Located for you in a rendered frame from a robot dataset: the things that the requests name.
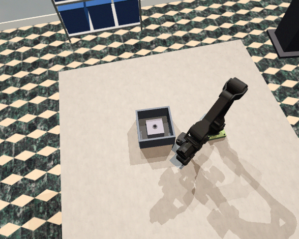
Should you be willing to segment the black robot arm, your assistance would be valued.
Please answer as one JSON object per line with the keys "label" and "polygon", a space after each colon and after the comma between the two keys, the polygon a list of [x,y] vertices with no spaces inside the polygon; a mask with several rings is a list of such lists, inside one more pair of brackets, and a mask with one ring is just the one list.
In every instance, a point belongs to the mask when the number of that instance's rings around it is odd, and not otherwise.
{"label": "black robot arm", "polygon": [[187,133],[182,132],[177,137],[176,144],[180,147],[176,152],[182,159],[187,160],[195,151],[195,148],[202,147],[209,135],[219,135],[219,132],[223,131],[226,125],[225,114],[233,102],[239,100],[247,92],[247,87],[247,84],[236,77],[230,78],[225,83],[222,89],[223,92],[220,93],[218,100],[205,117],[193,124]]}

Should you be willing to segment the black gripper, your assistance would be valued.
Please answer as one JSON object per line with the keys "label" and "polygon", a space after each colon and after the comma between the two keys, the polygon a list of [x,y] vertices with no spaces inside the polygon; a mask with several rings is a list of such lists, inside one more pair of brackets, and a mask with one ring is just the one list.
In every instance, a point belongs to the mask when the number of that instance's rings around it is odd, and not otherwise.
{"label": "black gripper", "polygon": [[[208,137],[207,141],[208,140],[209,140],[209,137]],[[206,144],[207,141],[204,144]],[[176,156],[176,159],[179,160],[183,165],[186,166],[191,161],[191,159],[195,156],[196,152],[199,151],[201,148],[202,147],[199,147],[198,149],[195,148],[195,151],[188,157],[187,160],[182,159],[179,155]]]}

